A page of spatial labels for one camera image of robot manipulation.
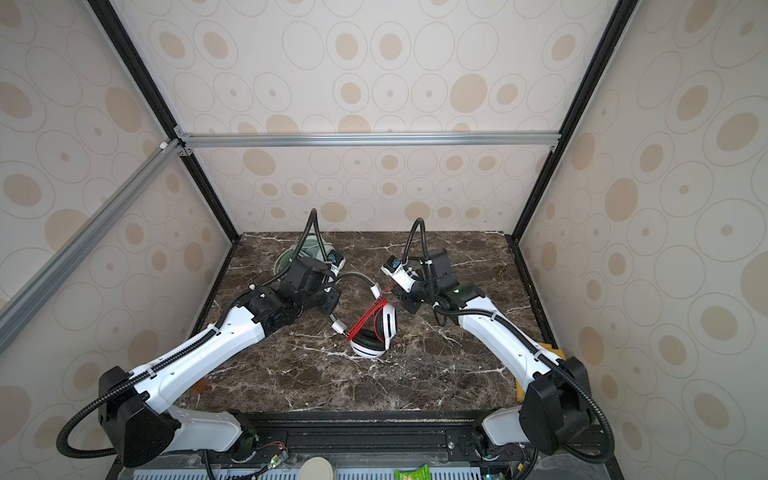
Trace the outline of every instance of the beige round container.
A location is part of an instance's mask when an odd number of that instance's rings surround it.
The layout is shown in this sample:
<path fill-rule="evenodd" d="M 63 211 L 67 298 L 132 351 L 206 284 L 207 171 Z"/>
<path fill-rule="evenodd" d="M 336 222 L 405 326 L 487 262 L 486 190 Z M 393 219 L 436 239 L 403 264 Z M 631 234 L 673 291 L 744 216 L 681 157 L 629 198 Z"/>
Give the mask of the beige round container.
<path fill-rule="evenodd" d="M 299 480 L 334 480 L 333 467 L 323 457 L 312 457 L 301 465 Z"/>

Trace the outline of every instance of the wall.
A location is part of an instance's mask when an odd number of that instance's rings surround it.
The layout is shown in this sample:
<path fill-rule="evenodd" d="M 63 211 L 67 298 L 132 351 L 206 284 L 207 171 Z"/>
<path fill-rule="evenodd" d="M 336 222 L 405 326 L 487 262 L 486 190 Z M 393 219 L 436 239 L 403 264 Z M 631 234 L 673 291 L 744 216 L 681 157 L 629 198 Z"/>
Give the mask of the wall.
<path fill-rule="evenodd" d="M 2 480 L 104 478 L 114 456 L 62 457 L 56 435 L 96 397 L 103 372 L 127 371 L 188 337 L 229 246 L 172 160 L 0 354 Z M 78 448 L 109 444 L 95 415 L 72 438 Z"/>
<path fill-rule="evenodd" d="M 186 131 L 557 130 L 615 0 L 124 0 Z"/>
<path fill-rule="evenodd" d="M 522 241 L 628 480 L 768 469 L 768 4 L 645 2 Z"/>
<path fill-rule="evenodd" d="M 0 2 L 0 309 L 160 138 L 91 16 Z"/>
<path fill-rule="evenodd" d="M 505 230 L 517 223 L 548 145 L 201 148 L 239 231 Z"/>

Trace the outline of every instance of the green wrapper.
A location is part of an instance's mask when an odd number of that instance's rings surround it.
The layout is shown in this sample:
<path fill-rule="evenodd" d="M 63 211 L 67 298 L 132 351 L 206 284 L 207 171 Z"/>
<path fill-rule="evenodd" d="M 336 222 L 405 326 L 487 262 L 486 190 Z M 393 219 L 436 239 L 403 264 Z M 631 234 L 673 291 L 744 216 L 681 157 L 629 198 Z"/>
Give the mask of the green wrapper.
<path fill-rule="evenodd" d="M 415 472 L 398 472 L 395 470 L 396 480 L 429 480 L 429 465 L 424 465 Z"/>

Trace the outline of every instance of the light green object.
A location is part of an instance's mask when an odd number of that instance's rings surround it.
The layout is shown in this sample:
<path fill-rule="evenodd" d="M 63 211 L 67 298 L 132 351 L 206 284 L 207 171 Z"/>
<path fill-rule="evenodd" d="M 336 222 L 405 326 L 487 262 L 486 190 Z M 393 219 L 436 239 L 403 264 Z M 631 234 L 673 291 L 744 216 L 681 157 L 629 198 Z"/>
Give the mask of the light green object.
<path fill-rule="evenodd" d="M 323 245 L 326 248 L 326 253 L 333 250 L 333 245 L 331 245 L 330 243 L 323 242 Z M 275 267 L 273 269 L 275 274 L 282 271 L 283 268 L 288 266 L 290 257 L 291 255 L 293 255 L 293 250 L 295 248 L 296 248 L 296 245 L 282 252 L 280 256 L 277 257 L 277 260 L 275 260 Z M 309 235 L 307 235 L 306 240 L 304 240 L 304 246 L 301 247 L 301 253 L 299 253 L 299 256 L 313 257 L 320 260 L 321 262 L 323 261 L 323 252 L 320 251 L 320 242 L 317 241 L 317 236 L 314 233 L 310 233 Z"/>
<path fill-rule="evenodd" d="M 395 470 L 396 480 L 429 480 L 429 465 L 424 465 L 415 472 L 399 472 Z"/>

